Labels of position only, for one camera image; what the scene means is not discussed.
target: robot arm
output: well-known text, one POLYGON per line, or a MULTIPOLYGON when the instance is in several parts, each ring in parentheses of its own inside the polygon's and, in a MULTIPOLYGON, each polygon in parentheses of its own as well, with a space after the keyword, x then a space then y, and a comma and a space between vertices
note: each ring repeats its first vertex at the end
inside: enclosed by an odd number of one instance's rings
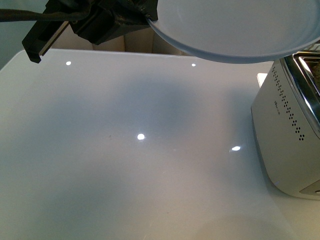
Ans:
POLYGON ((71 26, 73 32, 99 45, 130 32, 149 27, 147 19, 158 20, 158 0, 49 0, 43 14, 2 9, 0 22, 37 22, 22 45, 35 63, 55 40, 71 26))

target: black cable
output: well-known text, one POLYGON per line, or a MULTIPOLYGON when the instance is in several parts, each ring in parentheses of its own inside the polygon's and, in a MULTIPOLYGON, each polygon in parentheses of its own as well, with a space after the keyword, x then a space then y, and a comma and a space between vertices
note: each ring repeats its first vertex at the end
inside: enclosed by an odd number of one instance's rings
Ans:
POLYGON ((54 12, 54 13, 37 13, 27 10, 16 9, 0 9, 0 22, 18 22, 18 21, 78 21, 85 19, 91 10, 91 5, 86 4, 86 7, 81 12, 54 12))

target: white countertop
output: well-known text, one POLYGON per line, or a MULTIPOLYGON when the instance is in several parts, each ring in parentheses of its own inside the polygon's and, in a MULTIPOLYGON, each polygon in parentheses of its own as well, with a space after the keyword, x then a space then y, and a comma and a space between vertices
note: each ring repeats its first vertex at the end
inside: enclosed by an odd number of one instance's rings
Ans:
POLYGON ((319 239, 320 201, 273 187, 257 154, 271 65, 20 52, 0 71, 0 239, 319 239))

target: toaster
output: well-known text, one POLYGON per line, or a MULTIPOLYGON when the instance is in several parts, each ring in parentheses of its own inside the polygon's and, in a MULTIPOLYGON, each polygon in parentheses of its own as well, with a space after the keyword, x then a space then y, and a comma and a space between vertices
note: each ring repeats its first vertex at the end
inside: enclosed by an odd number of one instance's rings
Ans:
POLYGON ((276 60, 251 106, 269 179, 288 195, 313 200, 320 200, 319 62, 320 53, 310 51, 276 60))

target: white plate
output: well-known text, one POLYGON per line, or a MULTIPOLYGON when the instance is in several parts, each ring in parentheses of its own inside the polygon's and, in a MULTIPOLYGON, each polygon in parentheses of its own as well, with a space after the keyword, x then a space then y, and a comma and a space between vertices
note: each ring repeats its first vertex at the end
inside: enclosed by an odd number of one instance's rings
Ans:
POLYGON ((271 61, 320 40, 319 0, 158 0, 157 11, 164 40, 211 61, 271 61))

